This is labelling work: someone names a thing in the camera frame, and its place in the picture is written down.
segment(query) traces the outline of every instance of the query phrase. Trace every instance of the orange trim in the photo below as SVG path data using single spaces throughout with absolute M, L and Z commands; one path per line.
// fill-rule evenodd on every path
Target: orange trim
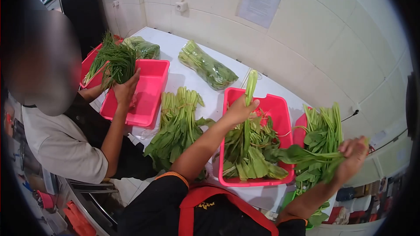
M 304 221 L 305 221 L 305 227 L 308 225 L 308 220 L 306 220 L 306 219 L 304 219 L 304 218 L 301 218 L 301 217 L 297 217 L 297 216 L 289 215 L 289 216 L 286 216 L 286 217 L 284 217 L 284 218 L 282 218 L 282 219 L 278 220 L 278 221 L 276 222 L 276 226 L 278 226 L 280 223 L 283 223 L 283 222 L 286 222 L 286 221 L 289 221 L 289 220 L 296 220 L 296 219 L 304 220 Z
M 186 179 L 183 177 L 183 176 L 181 176 L 180 174 L 178 174 L 177 172 L 175 172 L 175 171 L 169 171 L 169 172 L 166 172 L 166 173 L 164 173 L 164 174 L 162 174 L 162 175 L 160 175 L 159 177 L 157 177 L 157 178 L 155 178 L 155 180 L 157 180 L 157 179 L 159 179 L 159 178 L 162 178 L 162 177 L 164 177 L 164 176 L 177 176 L 178 178 L 180 178 L 184 183 L 185 183 L 185 185 L 188 187 L 188 189 L 189 189 L 189 184 L 188 184 L 188 181 L 186 181 Z

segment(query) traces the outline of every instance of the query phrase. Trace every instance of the red apron strap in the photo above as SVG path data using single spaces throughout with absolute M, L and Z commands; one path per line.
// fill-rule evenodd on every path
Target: red apron strap
M 198 184 L 190 186 L 187 196 L 180 204 L 179 236 L 193 236 L 194 233 L 194 207 L 216 194 L 225 194 L 227 199 L 246 213 L 255 222 L 268 229 L 272 236 L 278 236 L 278 229 L 264 214 L 256 210 L 238 196 L 212 184 Z

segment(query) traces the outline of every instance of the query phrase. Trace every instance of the black refrigerator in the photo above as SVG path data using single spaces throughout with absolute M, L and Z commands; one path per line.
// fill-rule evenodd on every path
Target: black refrigerator
M 108 29 L 102 0 L 60 0 L 60 5 L 74 26 L 85 59 L 101 43 L 102 35 Z

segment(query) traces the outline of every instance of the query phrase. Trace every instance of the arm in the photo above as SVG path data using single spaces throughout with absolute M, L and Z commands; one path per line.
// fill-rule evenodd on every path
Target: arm
M 218 122 L 204 132 L 175 160 L 169 170 L 177 172 L 187 181 L 194 181 L 217 150 L 228 131 L 237 124 L 243 123 L 259 104 L 260 101 L 255 100 L 246 107 L 245 95 L 243 94 L 232 104 Z
M 277 217 L 281 222 L 288 216 L 308 219 L 324 202 L 331 198 L 341 186 L 354 176 L 362 167 L 366 158 L 367 145 L 365 137 L 346 140 L 340 145 L 339 151 L 346 160 L 339 165 L 330 183 L 318 183 L 304 194 L 290 202 Z
M 121 85 L 115 84 L 113 87 L 118 105 L 111 126 L 101 147 L 102 153 L 108 161 L 108 170 L 105 175 L 106 178 L 114 176 L 117 171 L 126 117 L 129 111 L 130 101 L 133 98 L 137 82 L 139 81 L 139 73 L 140 70 L 137 70 L 134 76 L 127 82 Z
M 99 97 L 99 95 L 101 95 L 103 92 L 102 86 L 101 85 L 97 85 L 95 87 L 89 88 L 89 89 L 84 89 L 84 90 L 79 90 L 79 94 L 88 102 L 91 103 L 93 102 L 95 99 L 97 99 L 97 97 Z

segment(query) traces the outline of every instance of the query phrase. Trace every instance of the plastic bag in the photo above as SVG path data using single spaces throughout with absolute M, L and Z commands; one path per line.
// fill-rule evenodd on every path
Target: plastic bag
M 238 76 L 228 67 L 218 62 L 192 40 L 189 40 L 178 56 L 179 61 L 193 69 L 214 90 L 224 90 L 236 80 Z
M 142 37 L 129 37 L 122 44 L 137 50 L 138 59 L 160 59 L 160 46 L 144 40 Z

